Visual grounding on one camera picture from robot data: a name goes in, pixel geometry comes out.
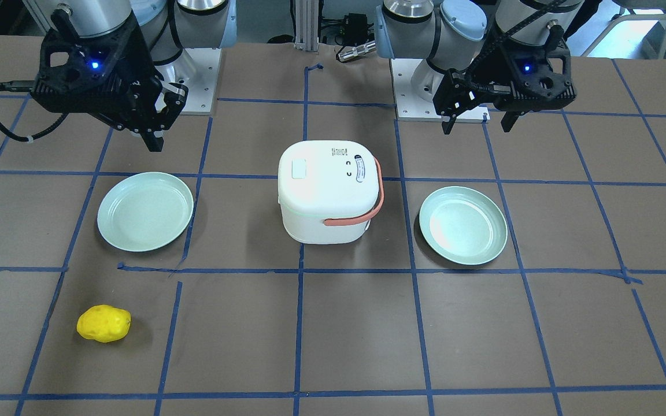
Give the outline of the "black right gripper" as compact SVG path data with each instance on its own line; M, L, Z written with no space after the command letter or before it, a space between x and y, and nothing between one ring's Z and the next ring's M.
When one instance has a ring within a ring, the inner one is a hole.
M162 79L135 15L90 38L77 34L67 13L52 16L30 95L50 112L88 113L114 129L140 133L146 148L160 153L188 88Z

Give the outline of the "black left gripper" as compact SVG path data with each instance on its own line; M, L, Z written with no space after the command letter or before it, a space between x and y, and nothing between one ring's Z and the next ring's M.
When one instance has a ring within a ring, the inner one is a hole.
M434 91L432 102L442 116L442 132L451 134L455 116L491 103L505 112L503 132L510 132L521 115L561 110L576 100L570 50L563 40L530 46L505 40L465 69L451 68Z

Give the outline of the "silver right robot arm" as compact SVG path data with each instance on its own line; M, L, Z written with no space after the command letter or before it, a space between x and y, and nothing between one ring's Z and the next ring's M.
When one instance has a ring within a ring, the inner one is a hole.
M31 95L52 113L84 113L163 149L198 78L190 50L238 40L235 1L37 1L49 24Z

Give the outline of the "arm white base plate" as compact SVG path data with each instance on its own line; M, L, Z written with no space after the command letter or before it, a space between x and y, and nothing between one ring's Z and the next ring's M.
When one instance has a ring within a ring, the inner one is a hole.
M188 88L183 115L210 116L219 83L220 60L224 50L184 49L179 58L157 66L165 81Z
M424 59L391 59L390 68L398 120L443 121L432 101L442 74L433 70Z

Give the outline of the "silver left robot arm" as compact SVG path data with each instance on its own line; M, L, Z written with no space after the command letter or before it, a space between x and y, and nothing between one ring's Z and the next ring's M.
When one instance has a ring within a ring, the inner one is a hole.
M503 112L509 132L529 112L576 99L565 30L581 1L500 1L494 18L471 1L384 1L375 42L388 59L419 59L421 95L449 134L482 103Z

